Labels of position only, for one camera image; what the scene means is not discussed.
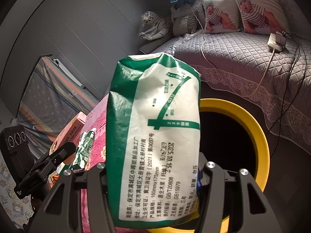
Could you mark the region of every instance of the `black device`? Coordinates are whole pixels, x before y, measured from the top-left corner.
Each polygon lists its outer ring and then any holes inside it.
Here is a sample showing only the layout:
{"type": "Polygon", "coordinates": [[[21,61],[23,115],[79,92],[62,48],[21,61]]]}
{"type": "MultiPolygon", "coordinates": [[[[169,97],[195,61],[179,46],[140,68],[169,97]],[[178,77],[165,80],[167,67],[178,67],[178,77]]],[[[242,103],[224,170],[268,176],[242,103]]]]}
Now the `black device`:
{"type": "Polygon", "coordinates": [[[35,163],[22,125],[3,129],[0,133],[0,150],[10,174],[18,185],[35,163]]]}
{"type": "Polygon", "coordinates": [[[14,188],[18,198],[23,199],[31,194],[34,198],[43,201],[50,190],[48,186],[49,175],[74,152],[76,152],[76,146],[72,142],[65,143],[51,155],[46,152],[14,188]]]}
{"type": "Polygon", "coordinates": [[[46,152],[36,163],[28,146],[28,138],[22,125],[4,128],[0,133],[0,149],[16,186],[19,199],[28,195],[44,200],[50,188],[48,177],[57,166],[76,151],[72,142],[49,155],[46,152]]]}
{"type": "MultiPolygon", "coordinates": [[[[199,156],[200,217],[195,233],[219,233],[225,194],[229,199],[228,233],[281,233],[266,197],[246,169],[223,170],[199,156]]],[[[88,171],[65,170],[37,212],[29,233],[82,233],[81,189],[87,189],[92,233],[115,233],[108,207],[105,163],[88,171]]]]}

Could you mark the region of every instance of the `green and white tissue package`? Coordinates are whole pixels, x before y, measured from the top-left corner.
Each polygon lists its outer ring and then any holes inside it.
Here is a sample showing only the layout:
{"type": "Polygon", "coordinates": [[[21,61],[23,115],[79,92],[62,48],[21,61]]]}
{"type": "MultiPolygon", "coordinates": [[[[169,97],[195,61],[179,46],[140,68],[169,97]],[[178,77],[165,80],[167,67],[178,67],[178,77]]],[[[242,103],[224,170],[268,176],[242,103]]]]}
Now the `green and white tissue package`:
{"type": "Polygon", "coordinates": [[[198,217],[200,84],[195,69],[168,54],[118,62],[106,127],[115,226],[151,229],[198,217]]]}
{"type": "Polygon", "coordinates": [[[76,157],[73,163],[71,164],[72,170],[84,169],[84,167],[86,166],[93,146],[95,132],[96,132],[95,127],[91,129],[89,132],[83,132],[79,140],[76,157]]]}

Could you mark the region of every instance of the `baby photo pillow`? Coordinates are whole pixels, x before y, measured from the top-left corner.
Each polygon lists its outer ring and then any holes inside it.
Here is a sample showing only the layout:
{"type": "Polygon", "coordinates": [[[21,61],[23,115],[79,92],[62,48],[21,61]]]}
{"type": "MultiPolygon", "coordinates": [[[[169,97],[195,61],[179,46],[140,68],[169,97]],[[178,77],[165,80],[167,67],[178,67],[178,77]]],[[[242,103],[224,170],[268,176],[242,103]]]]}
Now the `baby photo pillow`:
{"type": "Polygon", "coordinates": [[[235,0],[203,0],[205,33],[236,32],[238,7],[235,0]]]}
{"type": "Polygon", "coordinates": [[[235,0],[241,12],[244,31],[270,34],[289,32],[279,0],[235,0]]]}

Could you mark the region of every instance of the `bin rim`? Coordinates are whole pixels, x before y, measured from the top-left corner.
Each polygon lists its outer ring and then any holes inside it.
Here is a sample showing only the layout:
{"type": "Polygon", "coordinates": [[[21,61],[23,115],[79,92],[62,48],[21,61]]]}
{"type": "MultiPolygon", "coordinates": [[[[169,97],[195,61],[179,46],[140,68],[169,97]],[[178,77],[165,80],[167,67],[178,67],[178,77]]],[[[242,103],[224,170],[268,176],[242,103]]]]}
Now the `bin rim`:
{"type": "MultiPolygon", "coordinates": [[[[200,100],[200,112],[216,112],[231,117],[246,130],[256,153],[255,181],[264,191],[270,168],[270,153],[266,136],[256,119],[241,106],[222,99],[205,98],[200,100]]],[[[226,233],[229,217],[222,220],[220,233],[226,233]]],[[[181,230],[172,227],[148,229],[150,233],[194,233],[194,230],[181,230]]]]}

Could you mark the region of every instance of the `gray cushion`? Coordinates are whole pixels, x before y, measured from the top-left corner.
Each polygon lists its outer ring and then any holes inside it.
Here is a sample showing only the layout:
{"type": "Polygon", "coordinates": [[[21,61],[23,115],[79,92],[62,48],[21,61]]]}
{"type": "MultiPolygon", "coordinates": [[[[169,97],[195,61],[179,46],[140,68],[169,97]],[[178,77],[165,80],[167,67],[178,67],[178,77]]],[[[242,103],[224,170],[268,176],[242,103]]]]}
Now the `gray cushion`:
{"type": "Polygon", "coordinates": [[[197,19],[195,15],[188,15],[181,18],[176,18],[173,25],[173,35],[182,36],[186,33],[192,34],[197,31],[197,19]]]}
{"type": "Polygon", "coordinates": [[[172,37],[173,35],[170,33],[164,37],[155,39],[153,41],[148,41],[148,43],[139,48],[139,51],[144,54],[149,54],[161,45],[163,45],[166,41],[169,41],[172,37]]]}
{"type": "Polygon", "coordinates": [[[185,3],[182,6],[180,6],[178,9],[175,9],[174,7],[171,7],[171,18],[172,23],[174,23],[174,18],[180,18],[185,17],[188,15],[193,15],[193,12],[197,12],[197,18],[200,21],[201,25],[204,27],[205,25],[205,12],[203,10],[202,6],[202,0],[195,0],[193,4],[185,3]]]}

